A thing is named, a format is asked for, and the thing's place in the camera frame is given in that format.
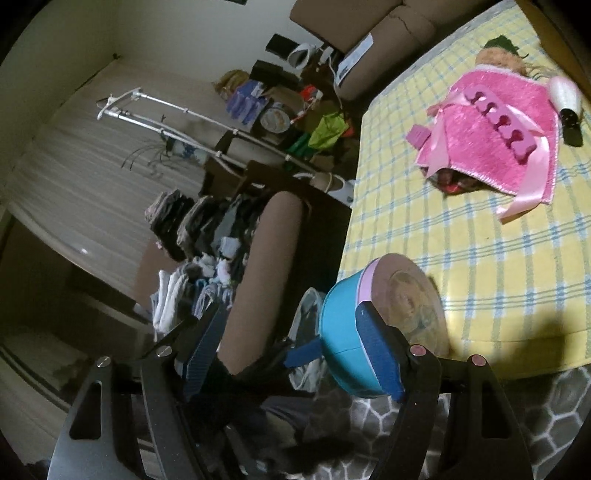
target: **beige couch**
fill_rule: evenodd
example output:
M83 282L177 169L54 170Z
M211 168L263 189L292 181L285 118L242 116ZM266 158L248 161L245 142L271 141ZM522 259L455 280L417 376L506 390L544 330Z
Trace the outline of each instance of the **beige couch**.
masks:
M297 0L290 18L346 54L373 46L338 88L343 100L377 95L423 52L496 0Z

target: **stack of clothing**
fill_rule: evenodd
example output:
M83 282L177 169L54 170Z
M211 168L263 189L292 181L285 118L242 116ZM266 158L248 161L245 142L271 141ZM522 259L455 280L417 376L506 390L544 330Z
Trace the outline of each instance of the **stack of clothing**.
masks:
M185 197L178 189L162 192L156 201L145 211L145 217L152 230L170 258L180 262L185 254L177 245L177 229L195 201Z
M232 307L269 198L263 192L257 197L242 194L234 200L216 200L203 196L194 201L175 190L160 194L146 210L162 248L183 262L171 274L159 272L160 286L152 295L155 339L178 323L183 306L197 318L213 301Z

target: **yellow plaid bedsheet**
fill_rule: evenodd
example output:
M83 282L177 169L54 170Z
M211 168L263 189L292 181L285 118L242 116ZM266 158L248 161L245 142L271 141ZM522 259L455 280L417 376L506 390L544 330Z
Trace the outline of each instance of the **yellow plaid bedsheet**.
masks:
M552 205L501 225L496 192L443 198L414 165L404 139L425 109L471 69L487 40L506 35L556 68L515 6L455 41L443 54L375 101L363 118L358 184L341 277L389 252L414 260L437 284L451 356L488 358L503 378L526 377L591 361L591 134L583 148L559 149Z

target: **white cord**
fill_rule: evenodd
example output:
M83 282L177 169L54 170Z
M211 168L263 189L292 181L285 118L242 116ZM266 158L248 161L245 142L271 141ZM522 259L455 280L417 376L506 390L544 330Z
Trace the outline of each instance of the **white cord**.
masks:
M332 54L331 54L331 55L329 55L329 68L330 68L330 71L331 71L331 72L332 72L332 74L333 74L333 90L335 91L336 99L339 101L340 109L341 109L342 111L344 111L345 109L343 108L343 102L341 102L341 101L340 101L340 96L339 96L339 94L338 94L338 93L337 93L337 91L336 91L336 88L337 88L337 86L338 86L338 85L336 84L336 73L335 73L335 68L334 68L334 67L333 67L333 65L332 65Z

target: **green plastic bag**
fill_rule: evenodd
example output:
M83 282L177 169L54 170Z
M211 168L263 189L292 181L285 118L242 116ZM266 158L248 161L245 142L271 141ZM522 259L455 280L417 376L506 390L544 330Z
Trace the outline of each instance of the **green plastic bag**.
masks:
M312 132L308 146L316 150L328 150L348 128L342 113L327 113Z

